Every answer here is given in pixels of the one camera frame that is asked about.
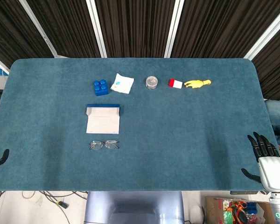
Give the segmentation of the dark brown pleated curtain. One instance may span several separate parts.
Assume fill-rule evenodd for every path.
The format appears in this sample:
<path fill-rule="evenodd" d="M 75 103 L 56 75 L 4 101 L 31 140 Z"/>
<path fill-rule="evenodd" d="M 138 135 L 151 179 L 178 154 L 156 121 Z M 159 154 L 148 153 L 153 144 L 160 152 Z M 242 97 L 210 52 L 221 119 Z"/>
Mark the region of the dark brown pleated curtain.
<path fill-rule="evenodd" d="M 27 0 L 58 57 L 101 57 L 86 0 Z M 107 57 L 164 57 L 175 0 L 95 0 Z M 185 0 L 171 57 L 244 58 L 280 0 Z M 18 0 L 0 0 L 0 75 L 54 58 Z M 251 61 L 264 98 L 280 100 L 280 31 Z"/>

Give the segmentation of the blue toy building block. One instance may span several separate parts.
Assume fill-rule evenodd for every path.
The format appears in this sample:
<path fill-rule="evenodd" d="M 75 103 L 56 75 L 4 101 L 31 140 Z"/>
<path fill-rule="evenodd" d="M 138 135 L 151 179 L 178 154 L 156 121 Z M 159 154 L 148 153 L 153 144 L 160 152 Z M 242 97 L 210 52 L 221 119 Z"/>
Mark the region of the blue toy building block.
<path fill-rule="evenodd" d="M 100 81 L 96 80 L 94 81 L 93 85 L 94 85 L 94 91 L 96 96 L 103 96 L 109 94 L 106 80 L 104 79 Z"/>

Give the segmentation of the white tissue packet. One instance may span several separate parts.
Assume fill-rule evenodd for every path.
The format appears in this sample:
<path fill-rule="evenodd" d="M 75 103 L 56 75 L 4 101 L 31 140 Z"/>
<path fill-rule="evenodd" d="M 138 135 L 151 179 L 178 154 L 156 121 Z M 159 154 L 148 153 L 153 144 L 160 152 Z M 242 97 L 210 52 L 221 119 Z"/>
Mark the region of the white tissue packet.
<path fill-rule="evenodd" d="M 111 85 L 111 90 L 119 93 L 129 94 L 133 82 L 134 78 L 125 77 L 117 73 L 114 83 Z"/>

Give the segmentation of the red and white small box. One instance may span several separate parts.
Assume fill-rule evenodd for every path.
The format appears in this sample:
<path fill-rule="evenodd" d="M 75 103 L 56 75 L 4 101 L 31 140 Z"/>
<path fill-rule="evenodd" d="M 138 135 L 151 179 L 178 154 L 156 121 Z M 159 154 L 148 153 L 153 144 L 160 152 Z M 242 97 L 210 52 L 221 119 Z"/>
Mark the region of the red and white small box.
<path fill-rule="evenodd" d="M 169 80 L 168 85 L 169 85 L 169 87 L 172 87 L 172 88 L 181 89 L 183 86 L 183 83 L 181 81 L 178 81 L 178 80 L 172 78 Z"/>

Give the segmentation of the clear round jar of screws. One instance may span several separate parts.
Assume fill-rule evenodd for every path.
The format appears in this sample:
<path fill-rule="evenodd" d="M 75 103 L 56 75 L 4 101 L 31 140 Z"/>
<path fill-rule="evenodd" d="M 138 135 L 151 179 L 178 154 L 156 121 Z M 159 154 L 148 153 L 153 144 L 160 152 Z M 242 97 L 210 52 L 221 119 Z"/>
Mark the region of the clear round jar of screws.
<path fill-rule="evenodd" d="M 158 85 L 158 79 L 155 76 L 148 76 L 146 78 L 146 87 L 149 89 L 155 89 Z"/>

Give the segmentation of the blue felt table cover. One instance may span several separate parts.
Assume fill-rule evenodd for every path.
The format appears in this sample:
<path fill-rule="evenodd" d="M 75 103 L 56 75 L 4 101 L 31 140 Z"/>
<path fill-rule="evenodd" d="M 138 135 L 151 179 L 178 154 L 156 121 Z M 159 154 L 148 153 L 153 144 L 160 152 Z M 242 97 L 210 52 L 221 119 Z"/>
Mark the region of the blue felt table cover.
<path fill-rule="evenodd" d="M 117 73 L 134 78 L 129 94 L 111 90 Z M 96 96 L 102 79 L 109 94 Z M 88 104 L 120 105 L 119 134 L 86 133 Z M 259 174 L 253 132 L 276 142 L 247 59 L 19 59 L 0 99 L 0 190 L 261 190 L 241 172 Z M 94 140 L 119 149 L 90 150 Z"/>

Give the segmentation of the thin wire-frame eyeglasses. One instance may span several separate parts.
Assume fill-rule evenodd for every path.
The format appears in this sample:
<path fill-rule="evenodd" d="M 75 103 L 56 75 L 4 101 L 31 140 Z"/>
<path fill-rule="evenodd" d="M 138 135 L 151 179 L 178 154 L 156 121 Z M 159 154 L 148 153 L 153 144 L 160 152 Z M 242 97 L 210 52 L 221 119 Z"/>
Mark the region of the thin wire-frame eyeglasses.
<path fill-rule="evenodd" d="M 94 140 L 90 143 L 89 149 L 95 151 L 98 151 L 103 147 L 106 147 L 107 149 L 110 150 L 119 149 L 118 143 L 119 141 L 117 140 L 106 140 L 106 141 Z"/>

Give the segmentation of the blue grey robot torso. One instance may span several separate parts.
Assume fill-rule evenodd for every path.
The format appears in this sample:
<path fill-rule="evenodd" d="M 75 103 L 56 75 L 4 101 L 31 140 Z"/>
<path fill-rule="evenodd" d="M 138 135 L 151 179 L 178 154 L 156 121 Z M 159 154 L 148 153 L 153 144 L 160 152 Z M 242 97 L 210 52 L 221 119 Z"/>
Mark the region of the blue grey robot torso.
<path fill-rule="evenodd" d="M 84 224 L 185 224 L 180 191 L 90 191 Z"/>

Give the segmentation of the cardboard box of toys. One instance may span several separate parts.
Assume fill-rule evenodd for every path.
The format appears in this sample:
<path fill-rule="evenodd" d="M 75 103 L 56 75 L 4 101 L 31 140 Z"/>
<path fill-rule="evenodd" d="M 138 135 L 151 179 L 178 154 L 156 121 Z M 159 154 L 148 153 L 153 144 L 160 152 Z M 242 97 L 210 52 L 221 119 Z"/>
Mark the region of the cardboard box of toys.
<path fill-rule="evenodd" d="M 206 224 L 275 224 L 267 202 L 207 197 Z"/>

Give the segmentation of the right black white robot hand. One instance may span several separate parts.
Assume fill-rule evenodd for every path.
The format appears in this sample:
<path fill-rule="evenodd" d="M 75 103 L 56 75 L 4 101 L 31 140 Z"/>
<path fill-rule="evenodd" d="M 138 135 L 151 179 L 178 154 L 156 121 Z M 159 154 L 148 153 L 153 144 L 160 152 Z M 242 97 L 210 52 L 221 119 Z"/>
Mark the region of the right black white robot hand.
<path fill-rule="evenodd" d="M 266 191 L 280 192 L 280 153 L 265 136 L 257 132 L 253 132 L 253 135 L 248 135 L 247 138 L 259 167 L 259 175 L 253 175 L 245 168 L 241 172 L 248 179 L 262 184 Z"/>

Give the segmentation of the yellow rubber chicken toy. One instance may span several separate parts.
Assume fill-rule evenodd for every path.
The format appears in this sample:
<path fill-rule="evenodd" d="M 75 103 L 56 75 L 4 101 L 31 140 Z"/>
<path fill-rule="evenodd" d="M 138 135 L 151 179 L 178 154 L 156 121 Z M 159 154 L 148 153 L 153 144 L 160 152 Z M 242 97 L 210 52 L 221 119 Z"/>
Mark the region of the yellow rubber chicken toy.
<path fill-rule="evenodd" d="M 192 89 L 201 88 L 204 85 L 211 85 L 211 81 L 207 80 L 190 80 L 184 83 L 186 88 L 191 87 Z"/>

